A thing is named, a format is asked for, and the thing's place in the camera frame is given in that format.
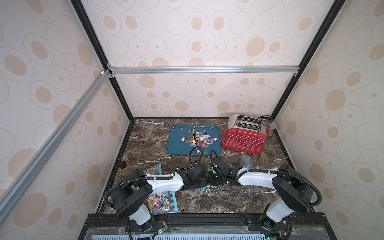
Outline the teal plastic tray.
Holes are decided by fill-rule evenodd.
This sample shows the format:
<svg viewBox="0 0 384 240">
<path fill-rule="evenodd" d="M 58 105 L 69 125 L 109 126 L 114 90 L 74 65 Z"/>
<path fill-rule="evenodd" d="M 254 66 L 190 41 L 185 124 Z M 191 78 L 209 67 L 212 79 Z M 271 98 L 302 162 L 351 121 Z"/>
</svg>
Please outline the teal plastic tray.
<svg viewBox="0 0 384 240">
<path fill-rule="evenodd" d="M 208 156 L 213 149 L 218 155 L 222 153 L 221 134 L 217 126 L 173 125 L 170 127 L 167 153 L 187 156 L 194 147 L 193 155 Z"/>
</svg>

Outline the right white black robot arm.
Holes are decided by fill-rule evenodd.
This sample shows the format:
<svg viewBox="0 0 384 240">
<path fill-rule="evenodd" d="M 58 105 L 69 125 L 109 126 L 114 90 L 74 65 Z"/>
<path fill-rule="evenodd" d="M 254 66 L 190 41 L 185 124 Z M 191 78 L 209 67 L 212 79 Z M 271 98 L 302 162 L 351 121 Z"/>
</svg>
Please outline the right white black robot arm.
<svg viewBox="0 0 384 240">
<path fill-rule="evenodd" d="M 280 197 L 268 204 L 261 216 L 261 223 L 266 229 L 292 213 L 306 213 L 323 200 L 319 189 L 288 165 L 272 170 L 232 169 L 221 158 L 211 159 L 210 165 L 214 182 L 218 185 L 257 186 L 278 193 Z"/>
</svg>

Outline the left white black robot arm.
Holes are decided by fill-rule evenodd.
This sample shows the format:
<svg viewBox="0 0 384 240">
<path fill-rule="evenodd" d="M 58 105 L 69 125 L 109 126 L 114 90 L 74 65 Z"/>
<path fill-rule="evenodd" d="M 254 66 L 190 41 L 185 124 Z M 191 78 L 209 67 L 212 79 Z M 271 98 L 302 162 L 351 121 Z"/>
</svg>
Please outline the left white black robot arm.
<svg viewBox="0 0 384 240">
<path fill-rule="evenodd" d="M 208 171 L 197 165 L 177 169 L 168 175 L 148 175 L 136 170 L 105 192 L 104 203 L 116 211 L 119 219 L 130 219 L 139 226 L 145 226 L 153 218 L 149 207 L 145 205 L 149 196 L 200 189 L 208 181 Z"/>
</svg>

